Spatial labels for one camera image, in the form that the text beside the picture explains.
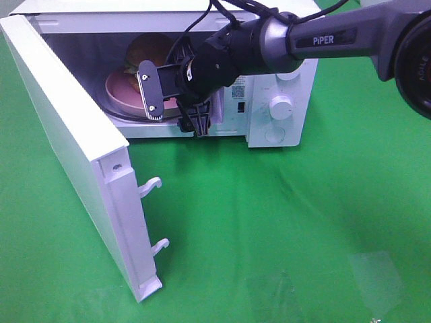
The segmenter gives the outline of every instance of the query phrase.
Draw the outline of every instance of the microwave door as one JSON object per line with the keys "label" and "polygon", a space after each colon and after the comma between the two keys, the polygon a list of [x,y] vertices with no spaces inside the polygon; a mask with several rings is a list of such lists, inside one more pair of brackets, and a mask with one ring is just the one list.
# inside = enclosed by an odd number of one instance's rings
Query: microwave door
{"label": "microwave door", "polygon": [[0,20],[4,35],[50,144],[137,301],[162,284],[129,143],[22,15]]}

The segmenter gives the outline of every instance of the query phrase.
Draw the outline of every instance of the bun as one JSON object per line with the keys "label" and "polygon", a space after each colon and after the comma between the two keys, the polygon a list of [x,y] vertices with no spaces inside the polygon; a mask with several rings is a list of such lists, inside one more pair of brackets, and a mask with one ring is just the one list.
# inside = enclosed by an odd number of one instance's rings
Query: bun
{"label": "bun", "polygon": [[159,32],[147,32],[136,37],[126,51],[125,73],[130,74],[129,83],[139,93],[139,84],[135,77],[142,61],[151,61],[155,66],[162,66],[174,41]]}

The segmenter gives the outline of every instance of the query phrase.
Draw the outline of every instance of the green tablecloth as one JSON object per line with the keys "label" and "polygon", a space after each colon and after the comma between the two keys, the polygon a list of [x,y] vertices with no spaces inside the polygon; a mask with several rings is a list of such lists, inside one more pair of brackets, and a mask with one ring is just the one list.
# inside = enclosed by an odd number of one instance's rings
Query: green tablecloth
{"label": "green tablecloth", "polygon": [[298,147],[131,140],[164,287],[136,303],[0,38],[0,322],[431,322],[431,122],[319,63]]}

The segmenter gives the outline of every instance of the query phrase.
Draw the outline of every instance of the white knob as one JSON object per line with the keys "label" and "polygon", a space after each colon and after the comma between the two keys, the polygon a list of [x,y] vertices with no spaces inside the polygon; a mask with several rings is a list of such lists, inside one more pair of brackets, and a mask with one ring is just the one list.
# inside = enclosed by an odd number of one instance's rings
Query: white knob
{"label": "white knob", "polygon": [[276,120],[289,118],[293,109],[292,101],[287,96],[276,96],[269,103],[269,113]]}

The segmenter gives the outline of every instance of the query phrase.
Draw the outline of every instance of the white microwave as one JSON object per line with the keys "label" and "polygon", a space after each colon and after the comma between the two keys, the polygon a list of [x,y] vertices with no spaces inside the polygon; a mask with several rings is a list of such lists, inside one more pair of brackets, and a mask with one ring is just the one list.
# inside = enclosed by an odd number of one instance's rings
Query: white microwave
{"label": "white microwave", "polygon": [[[264,1],[299,16],[319,10],[312,0]],[[174,117],[125,118],[107,80],[123,65],[128,44],[146,32],[175,39],[206,3],[182,1],[25,0],[0,20],[51,146],[137,301],[161,288],[141,199],[161,179],[138,186],[127,138],[192,137]],[[239,20],[252,13],[226,6]],[[228,20],[217,11],[191,32],[202,42]],[[293,73],[239,77],[211,97],[210,136],[244,136],[249,147],[299,144],[317,60]]]}

